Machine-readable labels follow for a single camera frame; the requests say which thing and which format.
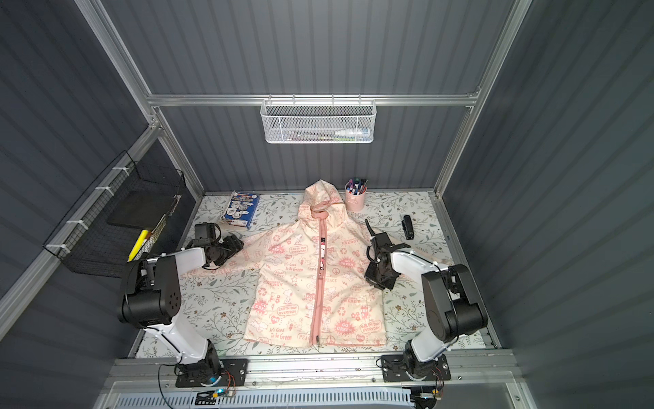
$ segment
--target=pink pen cup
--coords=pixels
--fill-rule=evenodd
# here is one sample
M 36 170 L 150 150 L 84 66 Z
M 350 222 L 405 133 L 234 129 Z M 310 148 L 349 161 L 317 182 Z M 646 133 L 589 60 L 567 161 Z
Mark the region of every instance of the pink pen cup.
M 352 194 L 345 191 L 345 208 L 352 213 L 358 213 L 364 209 L 366 204 L 366 193 Z

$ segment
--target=white wire basket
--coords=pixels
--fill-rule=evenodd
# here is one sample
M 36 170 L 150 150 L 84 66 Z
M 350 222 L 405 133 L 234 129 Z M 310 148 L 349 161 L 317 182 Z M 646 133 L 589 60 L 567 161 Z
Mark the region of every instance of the white wire basket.
M 268 143 L 371 143 L 375 102 L 357 105 L 261 104 Z

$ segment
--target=vent grille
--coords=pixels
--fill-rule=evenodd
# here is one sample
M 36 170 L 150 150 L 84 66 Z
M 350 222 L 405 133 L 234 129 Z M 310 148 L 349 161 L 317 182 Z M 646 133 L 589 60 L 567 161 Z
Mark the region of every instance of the vent grille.
M 166 393 L 168 403 L 174 408 L 206 408 L 196 406 L 195 392 Z M 267 408 L 275 406 L 345 406 L 355 404 L 377 404 L 396 407 L 413 407 L 409 401 L 407 389 L 392 387 L 358 387 L 339 389 L 288 389 L 238 391 L 231 398 L 218 398 L 215 405 L 219 408 Z M 122 393 L 118 398 L 116 409 L 160 409 L 167 408 L 159 393 Z

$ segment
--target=hooded jacket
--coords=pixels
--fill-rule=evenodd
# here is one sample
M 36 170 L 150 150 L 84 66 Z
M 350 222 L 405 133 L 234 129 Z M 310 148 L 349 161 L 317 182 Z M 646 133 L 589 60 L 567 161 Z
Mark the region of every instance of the hooded jacket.
M 331 184 L 305 189 L 298 221 L 245 238 L 212 274 L 260 269 L 244 339 L 309 347 L 386 344 L 382 292 L 364 279 L 370 234 Z

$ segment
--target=yellow highlighter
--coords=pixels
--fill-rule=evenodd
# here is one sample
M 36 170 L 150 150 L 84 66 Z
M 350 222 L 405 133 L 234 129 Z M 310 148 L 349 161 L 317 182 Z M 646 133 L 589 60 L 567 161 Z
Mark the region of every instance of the yellow highlighter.
M 141 231 L 138 240 L 136 241 L 136 243 L 134 243 L 134 247 L 131 248 L 131 252 L 129 253 L 129 258 L 127 259 L 127 261 L 132 261 L 134 257 L 136 257 L 136 255 L 139 254 L 139 250 L 141 250 L 143 243 L 145 243 L 145 240 L 148 239 L 149 235 L 150 232 L 148 230 Z

